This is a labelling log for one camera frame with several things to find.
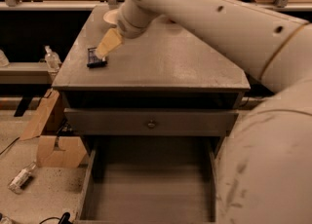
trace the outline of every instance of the black cable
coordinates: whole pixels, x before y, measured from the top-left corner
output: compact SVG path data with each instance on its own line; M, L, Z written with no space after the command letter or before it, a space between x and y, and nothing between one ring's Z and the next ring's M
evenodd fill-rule
M44 223L44 222L46 222L46 221L48 221L48 220L60 220L60 219L57 218L57 217L50 217L50 218L47 218L47 219L41 221L39 224L42 224L42 223Z
M16 138L12 143L10 143L10 144L8 145L7 148L5 148L3 151L1 151L1 152L0 152L0 156L1 156L3 153L5 153L8 149L10 149L10 148L13 146L13 144L15 144L19 139L20 139L19 137Z
M250 101L250 98L248 97L247 100L246 100L246 102L243 103L242 105L240 105L239 107L242 108L242 107L246 106L246 105L248 104L249 101Z

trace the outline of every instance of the cabinet drawer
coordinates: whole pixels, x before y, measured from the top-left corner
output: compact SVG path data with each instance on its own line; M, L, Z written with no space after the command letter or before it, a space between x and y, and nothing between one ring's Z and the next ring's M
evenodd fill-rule
M75 109L65 116L79 134L226 136L235 111L164 109Z

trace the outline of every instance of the plastic bottle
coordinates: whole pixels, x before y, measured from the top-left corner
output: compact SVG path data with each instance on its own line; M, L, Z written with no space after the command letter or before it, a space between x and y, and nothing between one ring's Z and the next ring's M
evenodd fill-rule
M50 46L46 46L46 55L45 60L48 64L48 72L51 74L57 74L60 69L61 61L59 59L59 55L56 52L53 52Z
M13 221L0 212L0 224L13 224Z
M11 183L9 184L9 189L16 194L20 194L20 187L25 183L25 181L29 178L29 176L36 169L36 167L36 162L32 162L30 165L23 168L20 173L11 181Z

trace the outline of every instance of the drawer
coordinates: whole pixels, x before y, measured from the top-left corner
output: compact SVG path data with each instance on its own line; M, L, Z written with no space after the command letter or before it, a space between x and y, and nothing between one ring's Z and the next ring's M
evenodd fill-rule
M65 108L73 130L86 135L226 136L236 111Z
M208 137L86 139L94 149L74 224L215 223Z

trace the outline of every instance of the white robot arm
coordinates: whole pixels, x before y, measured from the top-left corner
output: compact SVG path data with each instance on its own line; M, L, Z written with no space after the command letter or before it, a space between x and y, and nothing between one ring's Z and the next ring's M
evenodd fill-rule
M306 67L312 67L312 59L305 54L312 51L307 21L235 0L126 0L119 11L119 31L128 38L137 37L160 14L181 24L273 92L303 78ZM300 46L305 46L303 56ZM281 57L283 63L276 70Z
M312 26L235 0L126 0L118 29L135 38L160 14L277 93L223 145L217 223L312 223Z

